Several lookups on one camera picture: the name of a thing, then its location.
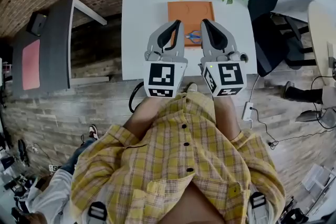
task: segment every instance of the orange tray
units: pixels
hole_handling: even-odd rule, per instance
[[[215,20],[212,2],[206,1],[177,1],[168,2],[168,19],[180,20],[184,24],[184,35],[193,31],[201,31],[203,19]],[[190,39],[184,39],[185,47],[198,48],[201,44],[195,44]]]

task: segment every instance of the round table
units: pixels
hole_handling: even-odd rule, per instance
[[[328,60],[328,42],[334,44],[336,49],[336,27],[323,5],[316,1],[311,2],[308,7],[308,26],[321,76],[332,76]],[[323,82],[325,85],[336,86],[333,78],[323,78]]]

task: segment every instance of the plaid shirt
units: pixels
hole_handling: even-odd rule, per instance
[[[229,141],[217,128],[211,99],[179,94],[139,141],[113,125],[79,157],[71,187],[71,210],[80,223],[104,186],[108,223],[155,223],[193,182],[223,216],[245,223],[253,183],[278,218],[285,191],[261,138],[242,131]]]

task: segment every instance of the sneaker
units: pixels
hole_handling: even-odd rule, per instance
[[[93,138],[95,138],[96,140],[99,139],[98,131],[97,131],[96,126],[94,126],[94,125],[90,125],[90,127],[89,127],[89,137],[93,137]]]
[[[187,89],[187,92],[197,92],[197,84],[191,83]]]
[[[283,93],[282,93],[282,97],[283,97],[284,99],[288,99],[288,98],[286,98],[286,91],[288,90],[289,87],[295,87],[294,83],[291,82],[291,81],[287,81],[287,83],[286,83],[286,85],[285,85],[285,89],[284,89],[284,91],[283,91]]]

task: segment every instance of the scissors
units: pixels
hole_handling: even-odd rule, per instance
[[[186,34],[185,38],[190,39],[194,44],[201,44],[202,42],[201,31],[192,31],[189,34]]]

